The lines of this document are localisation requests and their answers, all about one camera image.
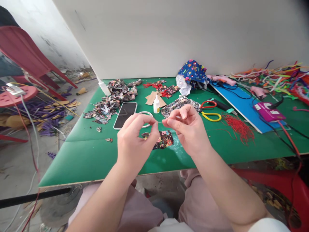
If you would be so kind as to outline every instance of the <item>blue foam board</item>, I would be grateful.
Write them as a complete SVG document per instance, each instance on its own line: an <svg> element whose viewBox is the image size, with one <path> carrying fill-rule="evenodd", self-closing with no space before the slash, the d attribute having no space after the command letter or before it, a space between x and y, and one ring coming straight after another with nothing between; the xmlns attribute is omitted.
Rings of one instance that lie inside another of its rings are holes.
<svg viewBox="0 0 309 232"><path fill-rule="evenodd" d="M249 93L242 90L242 88L236 88L234 90L226 90L225 88L215 86L211 83L212 87L217 90L222 97L224 97L233 107L235 110L237 110L259 133L266 133L269 131L272 131L273 129L268 126L265 122L263 122L260 117L259 113L253 108L253 105L260 102L259 100L255 99L252 104L252 100L254 98L250 99L242 99L235 95L234 93L238 94L239 96L243 98L250 97ZM234 86L230 86L227 84L223 84L224 87L232 89L235 88ZM273 128L279 128L280 125L277 122L269 122L269 124Z"/></svg>

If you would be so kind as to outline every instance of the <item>scissors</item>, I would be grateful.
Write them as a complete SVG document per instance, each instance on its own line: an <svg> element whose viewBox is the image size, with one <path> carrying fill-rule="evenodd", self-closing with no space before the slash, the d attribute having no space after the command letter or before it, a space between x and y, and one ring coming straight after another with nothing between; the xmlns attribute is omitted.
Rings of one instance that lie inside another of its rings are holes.
<svg viewBox="0 0 309 232"><path fill-rule="evenodd" d="M204 103L211 103L212 105L210 105L210 106L203 106L204 105ZM200 107L200 109L199 109L199 112L200 113L202 113L202 115L203 115L203 117L205 117L207 120L209 120L209 121L213 121L213 122L215 122L215 121L220 121L221 120L221 115L220 114L218 114L218 113L204 113L203 112L203 109L207 109L207 108L214 108L214 107L216 107L217 106L217 103L216 102L214 102L214 101L204 101L202 104L201 104L201 107ZM211 119L211 118L208 118L206 115L217 115L218 116L218 119Z"/></svg>

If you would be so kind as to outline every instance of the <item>black rod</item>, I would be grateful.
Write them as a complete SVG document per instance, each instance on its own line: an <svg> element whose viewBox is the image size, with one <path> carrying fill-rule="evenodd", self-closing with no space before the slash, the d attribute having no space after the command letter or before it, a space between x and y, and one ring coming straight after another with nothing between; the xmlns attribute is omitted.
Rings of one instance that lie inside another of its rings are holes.
<svg viewBox="0 0 309 232"><path fill-rule="evenodd" d="M57 189L57 190L52 190L52 191L47 191L39 194L38 200L44 199L44 198L49 198L49 197L54 197L62 194L66 194L70 192L71 188L62 188L62 189ZM21 196L21 197L15 197L15 198L8 198L8 199L3 199L0 200L0 209L1 208L6 208L14 205L20 205L26 202L31 202L35 201L37 198L38 194L30 194L26 196Z"/></svg>

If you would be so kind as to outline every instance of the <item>white glue bottle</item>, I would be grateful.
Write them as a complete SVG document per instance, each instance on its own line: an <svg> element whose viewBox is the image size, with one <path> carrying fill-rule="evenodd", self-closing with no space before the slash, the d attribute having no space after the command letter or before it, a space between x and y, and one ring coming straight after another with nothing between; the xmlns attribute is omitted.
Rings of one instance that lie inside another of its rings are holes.
<svg viewBox="0 0 309 232"><path fill-rule="evenodd" d="M108 87L106 86L106 84L103 81L101 81L99 78L98 78L98 81L99 81L99 86L100 86L101 90L104 92L104 94L106 96L109 96L110 91L109 91Z"/></svg>
<svg viewBox="0 0 309 232"><path fill-rule="evenodd" d="M158 95L155 96L154 100L154 113L159 113L160 112L160 101L158 99Z"/></svg>

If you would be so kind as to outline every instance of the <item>scissors handle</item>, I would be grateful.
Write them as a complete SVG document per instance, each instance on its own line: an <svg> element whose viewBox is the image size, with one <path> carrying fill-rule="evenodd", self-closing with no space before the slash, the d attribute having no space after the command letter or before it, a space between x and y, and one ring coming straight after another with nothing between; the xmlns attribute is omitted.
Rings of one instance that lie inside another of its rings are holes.
<svg viewBox="0 0 309 232"><path fill-rule="evenodd" d="M213 122L220 121L220 120L222 119L221 115L220 115L220 114L217 114L217 113L204 113L204 112L202 112L202 115L203 115L203 117L206 118L207 120L213 121ZM217 115L217 116L218 116L218 119L211 119L211 118L207 117L206 115Z"/></svg>
<svg viewBox="0 0 309 232"><path fill-rule="evenodd" d="M213 105L210 105L210 106L203 106L204 103L207 103L207 102L212 103ZM200 109L214 108L214 107L216 107L216 106L217 106L217 103L216 103L215 101L204 101L204 102L201 104Z"/></svg>

